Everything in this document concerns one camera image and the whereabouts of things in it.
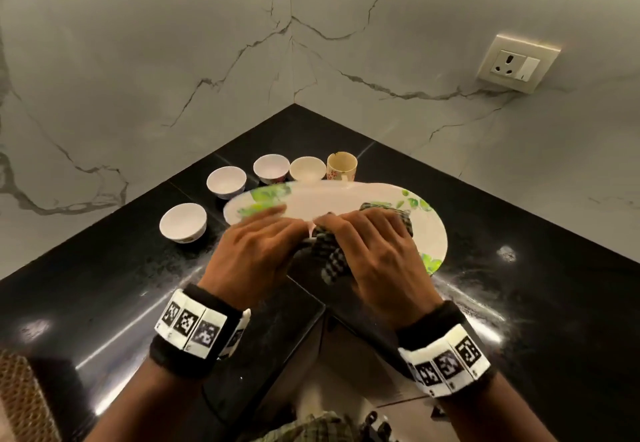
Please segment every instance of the electrical outlet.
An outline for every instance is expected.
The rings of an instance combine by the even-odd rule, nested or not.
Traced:
[[[491,72],[499,74],[500,76],[515,77],[526,60],[527,57],[522,54],[516,54],[515,52],[503,49],[498,53],[498,57],[493,62]]]
[[[499,34],[487,51],[478,78],[533,93],[560,49]]]

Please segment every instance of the dish towel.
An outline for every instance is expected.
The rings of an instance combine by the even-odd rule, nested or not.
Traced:
[[[413,236],[413,226],[411,224],[411,219],[409,219],[409,211],[403,211],[402,209],[396,209],[395,207],[391,207],[386,204],[374,202],[366,202],[362,204],[360,206],[360,211],[369,209],[370,207],[383,207],[397,212],[409,232],[409,235]],[[321,272],[324,282],[328,285],[332,285],[338,277],[350,276],[351,269],[349,268],[347,259],[344,257],[344,253],[342,252],[340,245],[338,245],[338,241],[335,239],[335,235],[321,226],[316,226],[311,236],[312,239],[315,238],[315,241],[312,240],[311,254],[318,258],[327,260],[326,265]]]

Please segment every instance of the right hand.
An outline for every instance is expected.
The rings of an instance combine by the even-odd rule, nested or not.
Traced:
[[[398,214],[372,207],[314,219],[342,248],[356,294],[393,329],[418,321],[442,304],[413,238]]]

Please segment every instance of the black granite counter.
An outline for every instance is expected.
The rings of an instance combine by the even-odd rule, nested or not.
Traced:
[[[425,198],[447,229],[436,287],[459,303],[493,360],[562,441],[636,439],[640,265],[299,106],[221,147],[0,281],[0,345],[33,361],[66,439],[78,439],[142,361],[170,292],[197,279],[224,229],[205,179],[227,164],[337,150],[358,155],[357,179]],[[255,186],[250,177],[250,186]],[[157,231],[176,203],[201,203],[205,238],[175,245]],[[219,440],[248,415],[325,306],[399,370],[393,333],[346,284],[324,285],[300,258],[294,280],[252,317],[241,348],[216,367],[190,437]],[[252,356],[259,352],[263,356]]]

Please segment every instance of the left hand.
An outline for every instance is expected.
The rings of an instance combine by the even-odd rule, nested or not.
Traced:
[[[280,284],[296,246],[309,236],[302,219],[283,218],[285,204],[233,225],[220,239],[198,286],[240,311]]]

